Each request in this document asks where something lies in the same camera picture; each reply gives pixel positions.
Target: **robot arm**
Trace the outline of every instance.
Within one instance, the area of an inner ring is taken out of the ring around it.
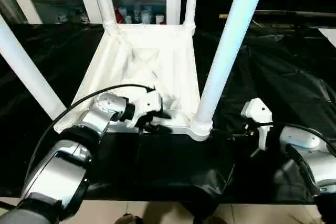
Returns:
[[[242,110],[242,116],[255,123],[272,122],[271,111],[261,99],[252,99]],[[266,137],[269,126],[257,128],[259,131],[259,149],[266,149]],[[300,168],[306,187],[326,223],[336,223],[336,157],[325,140],[314,130],[303,127],[285,126],[280,134],[281,150],[293,159]]]
[[[73,216],[89,186],[87,170],[110,121],[135,126],[139,118],[162,110],[156,91],[134,104],[105,92],[98,95],[76,124],[37,165],[25,182],[18,206],[0,217],[0,224],[54,224]]]

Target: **floor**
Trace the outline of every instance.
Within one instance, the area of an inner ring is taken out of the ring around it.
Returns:
[[[0,198],[16,204],[18,199]],[[124,213],[143,218],[144,224],[192,224],[193,217],[176,202],[135,202],[85,200],[75,217],[66,224],[114,224]],[[315,206],[292,205],[220,205],[208,224],[320,224],[320,215]]]

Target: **black table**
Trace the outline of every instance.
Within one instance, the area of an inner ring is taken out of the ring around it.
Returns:
[[[23,47],[65,105],[69,105],[100,41],[98,25],[16,25]],[[219,35],[196,30],[195,58],[202,91]],[[209,140],[183,135],[109,134],[90,175],[87,198],[253,204],[311,204],[295,163],[279,152],[277,132],[254,158],[256,138],[242,132],[240,111],[260,97],[274,120],[333,136],[336,50],[316,29],[248,32],[214,116]],[[50,118],[0,58],[0,196],[17,197],[35,144]],[[50,134],[41,158],[57,141]],[[235,169],[227,186],[233,166]]]

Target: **black plastic sheet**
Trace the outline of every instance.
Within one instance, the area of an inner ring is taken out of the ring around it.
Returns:
[[[68,106],[102,36],[101,26],[19,25],[15,35]],[[194,36],[202,91],[219,36]],[[230,74],[203,143],[187,136],[107,135],[90,174],[91,199],[312,203],[295,163],[279,152],[277,133],[254,158],[256,138],[237,137],[246,101],[260,97],[274,120],[299,123],[334,137],[335,48],[316,29],[251,30]],[[1,196],[18,196],[30,155],[51,122],[5,61],[0,59]],[[42,157],[57,140],[51,134]],[[236,165],[229,187],[227,181]]]

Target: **black tablecloth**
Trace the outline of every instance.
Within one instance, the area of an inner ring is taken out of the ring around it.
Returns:
[[[103,33],[96,25],[17,25],[23,47],[65,105],[69,105]],[[195,59],[202,91],[219,36],[196,30]],[[87,198],[229,203],[298,203],[312,199],[295,163],[280,153],[277,132],[269,149],[249,155],[257,139],[242,131],[244,103],[260,97],[274,120],[299,123],[334,137],[335,48],[316,29],[248,32],[203,143],[183,135],[109,134],[90,174]],[[18,196],[35,144],[51,122],[0,58],[0,196]],[[38,158],[48,151],[50,134]],[[232,180],[227,180],[233,165]]]

